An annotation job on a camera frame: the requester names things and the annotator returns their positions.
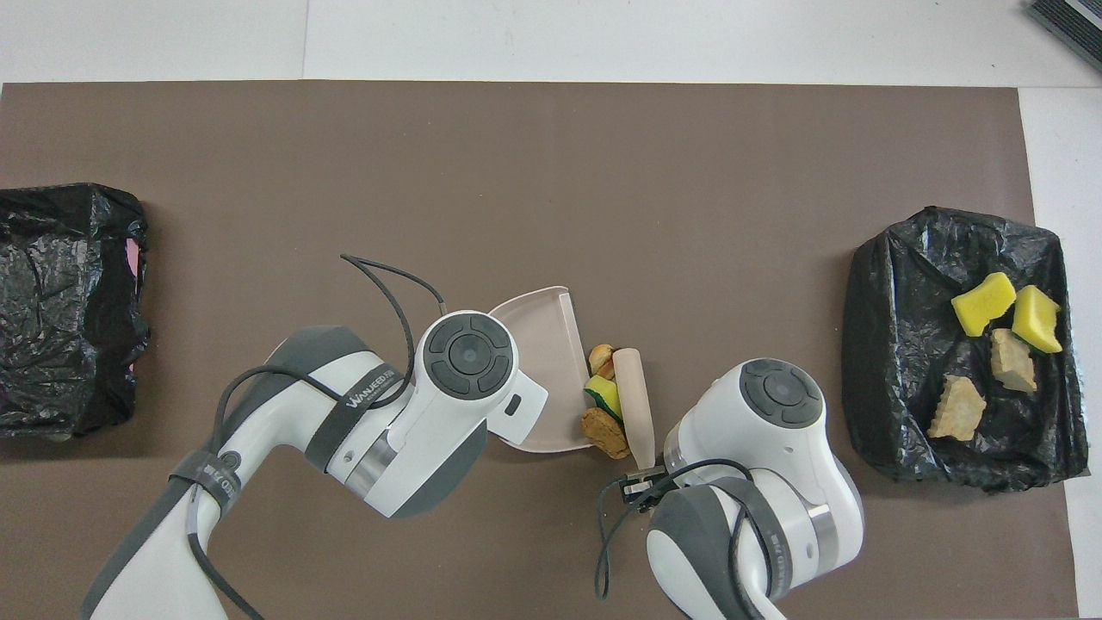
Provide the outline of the beige plastic dustpan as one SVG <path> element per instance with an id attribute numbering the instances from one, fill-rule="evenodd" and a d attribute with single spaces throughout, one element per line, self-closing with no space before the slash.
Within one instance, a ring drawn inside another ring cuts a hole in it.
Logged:
<path id="1" fill-rule="evenodd" d="M 511 331 L 523 373 L 548 391 L 534 429 L 523 443 L 511 443 L 511 447 L 534 454 L 588 448 L 581 416 L 588 407 L 583 387 L 590 373 L 570 290 L 552 286 L 531 291 L 501 303 L 489 314 Z"/>

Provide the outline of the orange striped bread piece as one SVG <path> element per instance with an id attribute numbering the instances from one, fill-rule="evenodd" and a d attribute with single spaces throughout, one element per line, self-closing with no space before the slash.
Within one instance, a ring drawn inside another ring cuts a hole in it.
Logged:
<path id="1" fill-rule="evenodd" d="M 944 376 L 944 389 L 926 435 L 929 438 L 972 440 L 987 401 L 965 376 Z"/>

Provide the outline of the beige sponge chunk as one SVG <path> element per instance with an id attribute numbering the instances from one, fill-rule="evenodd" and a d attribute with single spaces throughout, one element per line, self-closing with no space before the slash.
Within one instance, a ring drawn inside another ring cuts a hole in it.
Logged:
<path id="1" fill-rule="evenodd" d="M 1006 328 L 991 331 L 992 374 L 1004 388 L 1027 394 L 1037 391 L 1030 346 Z"/>

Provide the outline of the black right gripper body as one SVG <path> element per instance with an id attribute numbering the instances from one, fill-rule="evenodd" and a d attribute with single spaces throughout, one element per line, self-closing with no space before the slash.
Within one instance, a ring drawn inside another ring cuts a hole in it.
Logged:
<path id="1" fill-rule="evenodd" d="M 669 490 L 666 468 L 642 468 L 619 480 L 622 502 L 628 505 L 657 505 Z"/>

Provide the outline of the beige hand brush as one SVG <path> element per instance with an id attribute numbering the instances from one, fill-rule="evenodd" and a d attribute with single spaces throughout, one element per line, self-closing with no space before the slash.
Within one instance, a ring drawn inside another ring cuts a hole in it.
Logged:
<path id="1" fill-rule="evenodd" d="M 637 349 L 615 350 L 614 362 L 623 429 L 637 468 L 656 466 L 656 433 L 651 415 L 648 388 L 644 374 L 641 353 Z"/>

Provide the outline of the black bag lined pink bin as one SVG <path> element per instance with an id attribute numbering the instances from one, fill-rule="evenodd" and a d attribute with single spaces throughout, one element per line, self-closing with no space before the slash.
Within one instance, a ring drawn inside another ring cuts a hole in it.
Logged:
<path id="1" fill-rule="evenodd" d="M 148 220 L 97 183 L 0 189 L 0 438 L 82 436 L 131 418 Z"/>

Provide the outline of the brown bread roll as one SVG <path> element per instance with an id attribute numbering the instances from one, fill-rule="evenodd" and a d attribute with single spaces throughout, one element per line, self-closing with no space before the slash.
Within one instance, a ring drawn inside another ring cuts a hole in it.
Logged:
<path id="1" fill-rule="evenodd" d="M 581 417 L 581 429 L 590 443 L 611 459 L 619 460 L 631 455 L 622 421 L 604 409 L 586 409 Z"/>

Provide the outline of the yellow green sponge block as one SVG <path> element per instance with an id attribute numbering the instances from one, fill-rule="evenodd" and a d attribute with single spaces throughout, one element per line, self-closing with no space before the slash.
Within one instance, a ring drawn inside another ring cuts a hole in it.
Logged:
<path id="1" fill-rule="evenodd" d="M 611 378 L 591 376 L 584 385 L 584 392 L 594 401 L 596 407 L 603 409 L 618 421 L 622 421 L 622 398 L 618 387 Z"/>

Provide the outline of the brown table mat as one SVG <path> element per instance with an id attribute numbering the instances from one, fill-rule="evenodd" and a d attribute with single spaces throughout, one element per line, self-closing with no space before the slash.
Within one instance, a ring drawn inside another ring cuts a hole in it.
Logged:
<path id="1" fill-rule="evenodd" d="M 802 366 L 864 498 L 857 561 L 784 598 L 810 620 L 1065 617 L 1065 486 L 893 482 L 851 450 L 851 254 L 929 205 L 1030 222 L 1005 88 L 207 81 L 9 84 L 0 188 L 99 182 L 150 222 L 136 416 L 0 440 L 0 620 L 74 620 L 95 574 L 210 431 L 237 373 L 339 323 L 393 365 L 377 289 L 450 307 L 571 290 L 586 345 L 641 351 L 659 435 L 749 357 Z"/>

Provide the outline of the dark grey ribbed object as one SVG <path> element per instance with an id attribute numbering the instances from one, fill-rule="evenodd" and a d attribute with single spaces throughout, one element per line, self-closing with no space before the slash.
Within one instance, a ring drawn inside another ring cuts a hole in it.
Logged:
<path id="1" fill-rule="evenodd" d="M 1102 73 L 1102 0 L 1031 0 L 1025 10 Z"/>

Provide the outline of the yellow sponge wedge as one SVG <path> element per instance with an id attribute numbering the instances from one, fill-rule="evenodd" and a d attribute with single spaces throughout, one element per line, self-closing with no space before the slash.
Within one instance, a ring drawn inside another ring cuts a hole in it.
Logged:
<path id="1" fill-rule="evenodd" d="M 1042 353 L 1062 352 L 1062 342 L 1057 337 L 1060 311 L 1062 306 L 1049 298 L 1042 290 L 1027 285 L 1016 294 L 1012 333 Z"/>

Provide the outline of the notched yellow sponge piece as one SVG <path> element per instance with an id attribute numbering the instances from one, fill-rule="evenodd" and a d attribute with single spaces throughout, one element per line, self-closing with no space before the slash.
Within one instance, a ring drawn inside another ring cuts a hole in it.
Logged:
<path id="1" fill-rule="evenodd" d="M 980 337 L 988 322 L 1000 319 L 1016 300 L 1016 290 L 1005 272 L 992 272 L 975 289 L 958 294 L 950 303 L 962 330 L 969 337 Z"/>

